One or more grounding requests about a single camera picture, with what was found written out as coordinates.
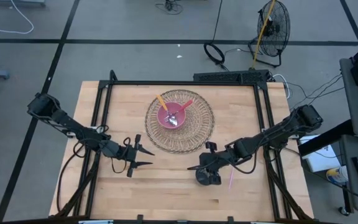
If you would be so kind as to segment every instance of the pink bowl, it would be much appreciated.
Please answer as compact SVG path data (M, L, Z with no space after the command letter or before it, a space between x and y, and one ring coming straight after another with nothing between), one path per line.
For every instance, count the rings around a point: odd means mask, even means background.
M181 108L181 105L179 103L175 103L175 102L168 102L168 103L165 103L165 105L167 106L168 111L170 113L175 113L176 111L178 111ZM168 114L162 106L157 111L157 120L164 128L177 129L180 126L182 126L183 123L185 123L185 119L186 119L186 111L185 110L186 109L181 110L177 114L175 114L175 118L178 121L177 126L174 126L171 123L169 123L169 121L164 120L168 116Z

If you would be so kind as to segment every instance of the wooden tabletop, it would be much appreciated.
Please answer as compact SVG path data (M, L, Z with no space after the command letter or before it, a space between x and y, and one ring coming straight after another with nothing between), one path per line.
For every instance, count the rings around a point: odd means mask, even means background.
M83 82L81 86L74 119L84 126L89 126L91 122L97 86L98 82ZM186 169L198 165L198 156L207 151L205 148L178 155L157 149L150 142L144 126L147 108L156 94L175 89L197 92L211 105L216 123L210 141L218 144L218 150L224 150L224 145L235 139L252 137L260 132L254 92L249 86L113 86L107 134L120 144L126 137L134 139L136 134L141 134L141 144L155 156L138 153L137 161L149 161L153 164L139 167L132 178L127 178L126 172L115 174L111 169L111 160L102 156L91 218L133 220L138 214L143 214L145 220L218 221L233 216L235 221L274 221L262 150L257 153L256 170L249 175L235 171L232 187L229 189L232 171L230 166L219 171L222 185L210 186L198 184L195 172ZM268 83L268 89L274 121L279 123L289 115L283 84ZM262 92L260 97L265 125L269 126ZM103 104L98 122L101 120L102 110ZM68 140L62 164L73 154L76 142L76 139ZM288 147L298 150L294 141L290 141ZM281 152L281 157L288 191L305 213L313 217L299 157L285 150ZM61 207L78 186L82 161L74 158L63 175ZM123 164L121 161L114 161L117 170L122 169ZM251 170L252 165L252 162L246 162L239 167ZM280 213L284 217L281 193L277 192ZM56 193L50 214L57 212L55 200ZM84 213L86 200L82 201L81 213Z

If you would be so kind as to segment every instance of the caster wheel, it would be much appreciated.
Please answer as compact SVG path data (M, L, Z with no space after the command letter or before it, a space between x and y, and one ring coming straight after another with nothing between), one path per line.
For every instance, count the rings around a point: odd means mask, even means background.
M338 211L339 211L342 215L344 215L344 216L346 216L346 217L348 217L349 215L351 215L351 213L350 213L350 212L347 212L344 207L338 208Z

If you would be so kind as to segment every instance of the wicker charger plate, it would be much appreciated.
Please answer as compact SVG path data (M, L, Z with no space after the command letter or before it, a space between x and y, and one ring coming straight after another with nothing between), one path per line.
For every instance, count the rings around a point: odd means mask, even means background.
M215 125L214 114L208 102L199 94L188 90L171 90L161 94L164 102L176 102L186 108L186 120L178 129L167 129L157 121L157 111L161 107L158 99L150 104L146 119L146 133L159 149L175 154L185 154L199 149L211 137Z

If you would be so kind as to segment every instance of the white cable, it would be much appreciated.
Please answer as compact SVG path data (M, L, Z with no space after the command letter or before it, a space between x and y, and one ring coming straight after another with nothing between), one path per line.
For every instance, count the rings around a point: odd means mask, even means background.
M22 15L22 17L24 19L27 20L27 22L29 22L29 24L31 25L31 30L27 31L27 32L18 32L18 31L9 31L9 30L0 30L0 32L6 32L6 33L11 33L11 34L29 34L34 30L34 25L31 23L31 21L25 16L23 15L22 12L20 12L20 10L16 7L15 3L13 2L13 0L11 0L12 5L15 7L15 9L17 10L17 12Z
M287 83L287 81L286 81L286 79L284 78L284 76L282 76L281 74L275 74L274 76L273 76L273 78L274 77L276 77L276 76L280 76L283 80L284 80L284 83L285 83L285 85L287 86L287 99L289 99L290 98L290 96L291 96L291 93L290 93L290 88L288 87L288 83Z

